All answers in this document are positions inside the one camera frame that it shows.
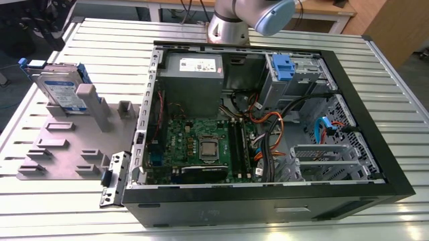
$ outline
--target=blue cable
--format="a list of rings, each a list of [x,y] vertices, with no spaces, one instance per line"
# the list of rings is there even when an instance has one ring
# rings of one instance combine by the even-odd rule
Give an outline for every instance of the blue cable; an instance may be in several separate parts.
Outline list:
[[[6,105],[6,106],[4,106],[4,107],[0,107],[0,109],[10,108],[10,107],[13,107],[13,106],[16,106],[16,105],[18,105],[18,104],[20,104],[20,102],[18,102],[18,103],[14,103],[14,104],[10,104],[10,105]]]
[[[315,124],[314,124],[315,143],[320,142],[320,132],[319,132],[319,124],[320,124],[320,122],[323,123],[324,128],[331,129],[331,130],[336,130],[336,127],[332,126],[332,124],[330,123],[330,121],[328,121],[326,116],[316,118]]]

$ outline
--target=power supply label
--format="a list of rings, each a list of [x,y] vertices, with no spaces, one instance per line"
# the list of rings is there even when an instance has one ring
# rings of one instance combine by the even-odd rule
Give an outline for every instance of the power supply label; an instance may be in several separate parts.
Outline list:
[[[87,106],[76,95],[76,86],[69,81],[45,81],[46,89],[60,106],[69,111],[85,111]]]
[[[180,59],[179,71],[187,72],[215,72],[216,61],[215,59]]]

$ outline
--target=motherboard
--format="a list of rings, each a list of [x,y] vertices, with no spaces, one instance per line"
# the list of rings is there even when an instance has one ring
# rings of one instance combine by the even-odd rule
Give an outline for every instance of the motherboard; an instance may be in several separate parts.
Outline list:
[[[169,119],[163,155],[149,154],[152,184],[252,182],[243,120]]]

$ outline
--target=slotted metal surface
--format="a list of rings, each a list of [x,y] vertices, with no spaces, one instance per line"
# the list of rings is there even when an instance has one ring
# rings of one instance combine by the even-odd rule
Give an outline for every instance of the slotted metal surface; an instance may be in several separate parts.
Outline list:
[[[65,33],[53,62],[85,64],[107,102],[140,104],[153,40],[204,42],[195,25],[87,19]],[[336,53],[417,195],[339,221],[144,229],[124,208],[99,209],[99,181],[20,181],[14,174],[48,114],[32,86],[0,137],[0,237],[45,240],[427,240],[427,115],[377,48],[358,36],[250,32],[251,45],[326,49]]]

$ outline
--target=ram slot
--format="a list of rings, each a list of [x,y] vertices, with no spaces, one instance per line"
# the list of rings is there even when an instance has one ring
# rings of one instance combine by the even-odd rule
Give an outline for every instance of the ram slot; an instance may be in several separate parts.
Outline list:
[[[246,137],[243,136],[243,128],[239,122],[235,123],[235,141],[238,147],[238,155],[239,155],[239,165],[240,165],[240,174],[242,177],[246,177],[247,174],[247,165],[246,165],[246,156],[247,156],[247,145],[246,145]]]
[[[250,165],[250,151],[248,151],[248,142],[247,142],[247,133],[246,133],[246,125],[244,125],[244,120],[242,119],[240,121],[242,123],[242,140],[243,140],[243,150],[244,150],[244,165],[246,165],[246,168],[243,169],[243,171],[246,172],[246,175],[247,174],[251,174],[251,165]]]
[[[240,173],[240,164],[239,164],[236,134],[235,134],[235,122],[234,121],[228,122],[228,141],[230,141],[232,176],[238,177],[238,174]]]

